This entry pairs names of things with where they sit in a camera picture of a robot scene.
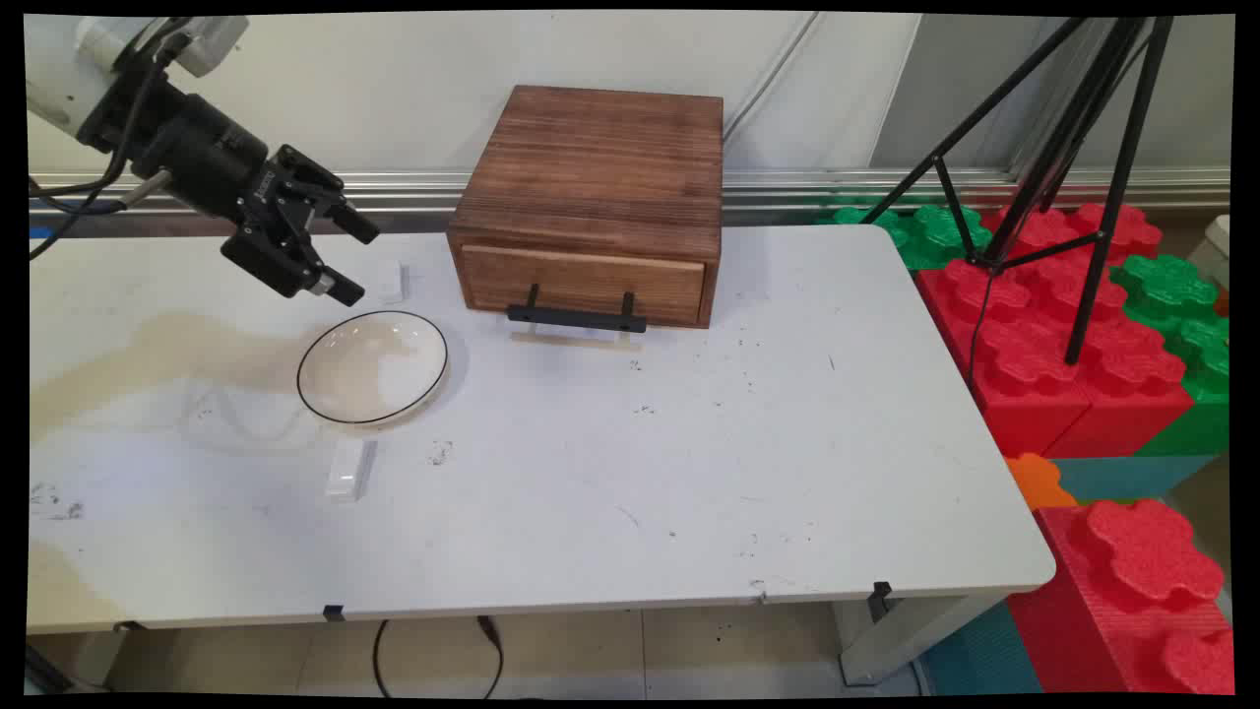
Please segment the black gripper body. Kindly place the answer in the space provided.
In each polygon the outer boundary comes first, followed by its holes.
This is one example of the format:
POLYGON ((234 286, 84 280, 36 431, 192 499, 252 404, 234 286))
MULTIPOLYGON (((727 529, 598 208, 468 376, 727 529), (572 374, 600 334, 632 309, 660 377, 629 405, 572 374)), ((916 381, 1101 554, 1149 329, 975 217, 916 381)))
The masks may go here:
POLYGON ((169 174, 165 190, 203 217, 268 225, 281 196, 268 149, 198 94, 152 94, 139 118, 139 176, 169 174))

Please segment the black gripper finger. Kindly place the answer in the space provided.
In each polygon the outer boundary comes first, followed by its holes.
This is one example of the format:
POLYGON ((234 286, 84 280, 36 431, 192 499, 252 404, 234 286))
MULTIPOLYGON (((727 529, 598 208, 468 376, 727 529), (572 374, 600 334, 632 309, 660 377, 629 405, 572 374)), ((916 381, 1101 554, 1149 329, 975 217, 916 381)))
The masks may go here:
POLYGON ((344 193, 344 183, 331 170, 306 156, 291 145, 281 145, 276 154, 278 165, 278 190, 276 198, 285 201, 306 203, 312 219, 328 219, 343 232, 369 246, 381 228, 352 205, 344 193))
POLYGON ((220 244, 220 256, 287 298, 305 291, 353 306, 365 295, 354 280, 324 264, 306 233, 273 235, 261 225, 239 225, 220 244))

